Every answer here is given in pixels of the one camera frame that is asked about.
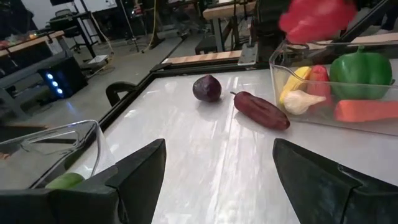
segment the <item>orange carrot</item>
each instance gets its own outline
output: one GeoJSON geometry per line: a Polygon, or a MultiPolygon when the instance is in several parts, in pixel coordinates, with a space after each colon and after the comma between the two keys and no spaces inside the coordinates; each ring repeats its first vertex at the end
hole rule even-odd
{"type": "Polygon", "coordinates": [[[364,122],[389,118],[398,118],[398,101],[341,100],[335,108],[337,121],[364,122]]]}

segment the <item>concrete floor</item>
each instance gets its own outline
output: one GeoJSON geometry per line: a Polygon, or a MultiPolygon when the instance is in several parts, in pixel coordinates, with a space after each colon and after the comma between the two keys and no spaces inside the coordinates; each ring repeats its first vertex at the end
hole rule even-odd
{"type": "MultiPolygon", "coordinates": [[[[190,36],[171,57],[194,55],[194,48],[201,38],[202,35],[199,34],[190,36]]],[[[145,48],[145,41],[144,38],[138,41],[141,46],[140,50],[145,48]]],[[[155,49],[148,50],[144,54],[133,54],[136,52],[133,45],[113,44],[115,56],[112,64],[114,70],[94,76],[88,81],[88,86],[71,98],[58,100],[39,109],[36,108],[31,112],[32,117],[27,120],[10,119],[7,123],[55,127],[85,119],[99,120],[111,109],[105,95],[107,86],[117,81],[139,83],[149,73],[149,70],[158,64],[180,41],[179,37],[168,37],[155,49]]],[[[100,45],[95,47],[95,52],[97,55],[108,54],[109,49],[106,45],[100,45]]],[[[82,49],[81,54],[75,54],[78,61],[89,57],[86,49],[82,49]]]]}

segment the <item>white tabletop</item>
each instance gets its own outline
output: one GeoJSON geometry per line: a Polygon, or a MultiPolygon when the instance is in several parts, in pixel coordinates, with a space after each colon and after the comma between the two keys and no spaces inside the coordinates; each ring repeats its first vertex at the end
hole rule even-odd
{"type": "Polygon", "coordinates": [[[165,139],[153,223],[299,223],[272,159],[275,138],[398,185],[397,137],[294,121],[284,133],[263,128],[238,113],[229,91],[274,102],[270,71],[213,75],[223,87],[220,102],[193,96],[201,75],[159,78],[105,132],[116,160],[165,139]]]}

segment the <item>red pepper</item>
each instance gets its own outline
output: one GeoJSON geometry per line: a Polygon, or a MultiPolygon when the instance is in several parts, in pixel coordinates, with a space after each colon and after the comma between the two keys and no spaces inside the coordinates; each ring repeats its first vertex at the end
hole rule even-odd
{"type": "Polygon", "coordinates": [[[336,34],[356,15],[356,6],[347,0],[293,0],[279,20],[288,41],[305,44],[336,34]]]}
{"type": "MultiPolygon", "coordinates": [[[[328,70],[323,65],[316,65],[312,67],[311,72],[308,76],[308,80],[328,82],[329,81],[328,70]]],[[[333,101],[331,100],[331,95],[330,95],[330,85],[328,83],[309,82],[307,85],[307,93],[310,95],[326,97],[325,101],[310,106],[309,110],[312,113],[316,112],[321,107],[328,107],[328,108],[333,107],[333,101]]]]}

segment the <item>clear plastic bin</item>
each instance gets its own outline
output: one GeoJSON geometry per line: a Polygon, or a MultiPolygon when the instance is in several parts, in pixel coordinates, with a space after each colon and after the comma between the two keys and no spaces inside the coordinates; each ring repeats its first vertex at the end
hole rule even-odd
{"type": "Polygon", "coordinates": [[[43,188],[67,172],[87,179],[115,162],[93,120],[0,142],[0,153],[0,190],[43,188]]]}
{"type": "Polygon", "coordinates": [[[272,75],[272,82],[275,93],[275,104],[283,110],[289,119],[294,121],[304,121],[309,123],[325,124],[342,128],[370,131],[374,133],[390,134],[398,136],[398,110],[397,118],[380,119],[365,122],[346,122],[338,121],[335,118],[336,105],[339,102],[337,96],[331,91],[332,106],[329,110],[307,110],[304,114],[292,115],[287,112],[284,105],[279,103],[280,94],[284,85],[290,77],[300,80],[300,90],[306,92],[306,86],[309,83],[325,83],[333,88],[350,88],[355,91],[385,91],[386,94],[379,101],[398,101],[397,85],[367,85],[350,84],[335,82],[316,82],[304,80],[297,76],[294,71],[303,66],[324,65],[328,70],[330,64],[339,56],[357,51],[358,46],[363,45],[363,52],[378,52],[390,59],[393,79],[398,79],[398,42],[380,42],[380,43],[347,43],[347,44],[321,44],[313,43],[306,45],[292,45],[287,42],[281,43],[272,54],[269,64],[272,75]]]}

